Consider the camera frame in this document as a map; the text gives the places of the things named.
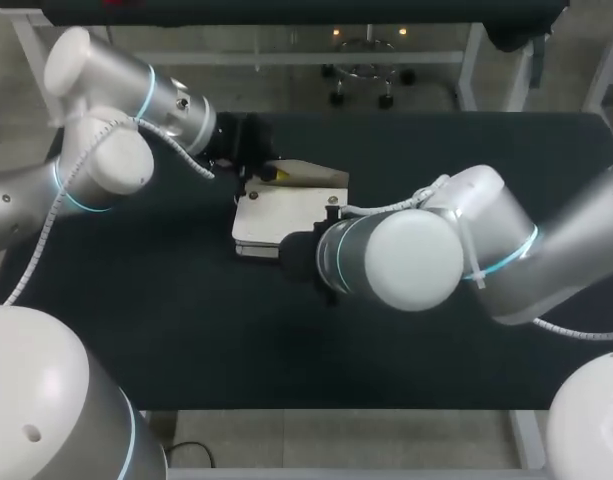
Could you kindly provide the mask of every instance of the yellow object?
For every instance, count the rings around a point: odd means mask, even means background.
[[[288,173],[279,168],[277,169],[277,177],[275,177],[275,180],[286,180],[288,177],[290,177]]]

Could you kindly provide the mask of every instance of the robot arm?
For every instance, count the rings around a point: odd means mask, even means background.
[[[327,287],[419,311],[465,280],[496,321],[516,325],[613,275],[613,166],[540,226],[490,167],[461,172],[429,197],[330,227],[316,255]]]
[[[189,154],[208,145],[216,114],[175,79],[79,27],[55,44],[45,70],[47,90],[67,112],[61,155],[46,164],[0,173],[0,250],[36,233],[82,152],[112,121],[122,122],[98,145],[69,183],[60,216],[104,212],[141,189],[153,156],[138,132],[140,119],[157,126]]]

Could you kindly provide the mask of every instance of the white cable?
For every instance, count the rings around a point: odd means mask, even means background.
[[[356,217],[367,217],[369,215],[376,215],[378,213],[386,213],[386,212],[397,212],[399,210],[407,210],[410,208],[418,208],[419,205],[424,203],[430,197],[435,195],[437,190],[444,186],[444,184],[450,179],[448,175],[442,175],[437,180],[433,182],[432,185],[424,188],[420,188],[415,192],[415,194],[407,200],[402,202],[394,203],[392,205],[387,205],[385,207],[376,207],[376,208],[362,208],[355,207],[352,205],[348,205],[347,207],[342,207],[342,214],[352,215]]]
[[[70,187],[70,184],[75,180],[75,177],[77,177],[77,174],[84,166],[84,163],[86,162],[88,157],[90,157],[90,155],[95,151],[95,149],[97,149],[97,147],[99,147],[99,145],[101,145],[104,140],[106,140],[113,132],[115,132],[118,127],[130,122],[136,123],[140,127],[145,128],[146,130],[154,133],[159,138],[161,138],[166,144],[170,145],[170,147],[172,147],[173,150],[175,150],[175,152],[177,152],[179,156],[181,156],[186,161],[186,163],[193,170],[195,170],[195,172],[197,172],[202,177],[208,180],[212,180],[215,178],[215,175],[212,172],[206,170],[201,165],[198,165],[181,145],[179,145],[175,140],[170,138],[166,134],[166,132],[164,132],[156,125],[153,125],[152,123],[149,123],[141,118],[131,117],[126,117],[123,120],[110,121],[108,125],[104,128],[104,130],[102,130],[99,134],[95,136],[90,147],[88,147],[84,152],[82,152],[82,154],[79,156],[79,159],[75,163],[75,166],[68,174],[68,177],[66,177],[66,180],[62,183],[62,186],[59,189],[59,192],[57,193],[57,196],[55,197],[55,200],[53,201],[50,210],[48,211],[48,215],[46,216],[46,221],[44,222],[44,226],[41,230],[41,233],[39,234],[39,240],[37,241],[37,245],[35,246],[35,250],[33,251],[33,256],[28,262],[26,270],[24,271],[22,278],[17,283],[17,286],[13,290],[13,293],[11,293],[10,296],[4,302],[4,306],[10,307],[14,305],[19,296],[26,289],[26,286],[28,285],[28,282],[33,276],[33,273],[35,273],[35,269],[37,268],[39,260],[44,253],[44,248],[46,247],[48,235],[50,234],[53,225],[55,224],[59,209],[61,208],[62,202],[64,201],[64,197],[66,196],[66,193],[68,191],[68,187]]]
[[[179,143],[169,137],[168,134],[164,132],[161,128],[141,118],[131,118],[131,120],[134,121],[140,127],[143,127],[144,129],[154,133],[159,138],[161,138],[166,144],[168,144],[173,150],[175,150],[179,154],[179,156],[182,157],[182,159],[186,161],[190,168],[195,170],[195,172],[200,174],[206,180],[213,180],[215,178],[215,174],[213,172],[211,172],[210,170],[206,170],[195,160],[193,160],[193,157],[191,157],[188,152],[184,150],[184,147],[182,147]]]
[[[576,332],[575,330],[569,330],[567,328],[553,325],[552,323],[548,323],[545,320],[542,320],[541,318],[536,318],[535,320],[533,320],[533,324],[543,329],[546,329],[549,332],[556,333],[558,335],[563,335],[569,338],[575,338],[577,340],[587,340],[591,342],[609,342],[613,340],[613,332],[610,332],[610,333]]]

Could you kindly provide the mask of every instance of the stool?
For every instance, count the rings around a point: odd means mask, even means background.
[[[352,38],[343,42],[337,48],[340,53],[392,53],[395,47],[385,41],[374,38],[373,25],[366,26],[366,38]],[[337,86],[331,92],[329,101],[334,107],[341,107],[345,102],[344,82],[348,78],[359,80],[381,80],[384,82],[385,92],[379,96],[379,108],[388,110],[391,108],[395,99],[392,95],[393,78],[399,73],[400,81],[404,85],[411,86],[417,80],[415,71],[410,68],[399,70],[393,64],[362,64],[362,65],[323,65],[322,76],[324,78],[335,78]]]

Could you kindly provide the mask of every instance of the concrete floor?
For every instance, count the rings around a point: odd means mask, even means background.
[[[379,27],[396,35],[398,27]],[[251,27],[180,29],[115,29],[120,45],[179,48],[202,44],[212,49],[250,47]],[[463,45],[468,27],[410,26],[405,41],[418,49]],[[555,25],[548,42],[543,86],[530,95],[530,111],[578,111],[613,32],[613,0],[573,0]],[[322,48],[330,43],[329,28],[298,29],[299,46]],[[262,29],[261,47],[282,48],[283,28]],[[482,109],[500,108],[511,81],[514,55],[497,52],[488,41],[475,75]],[[207,95],[219,109],[240,111],[327,110],[331,88],[317,68],[169,68],[192,89]],[[449,111],[448,88],[458,70],[419,69],[413,89],[396,87],[396,110]],[[351,89],[348,110],[375,108],[380,86]],[[613,107],[609,109],[613,120]],[[0,17],[0,169],[42,161],[52,140],[46,112],[14,32]],[[200,440],[213,450],[219,467],[352,467],[352,468],[511,468],[518,458],[503,412],[456,411],[235,411],[180,412],[160,416],[175,441]],[[540,414],[542,423],[545,415]],[[174,457],[175,466],[207,466],[199,449]]]

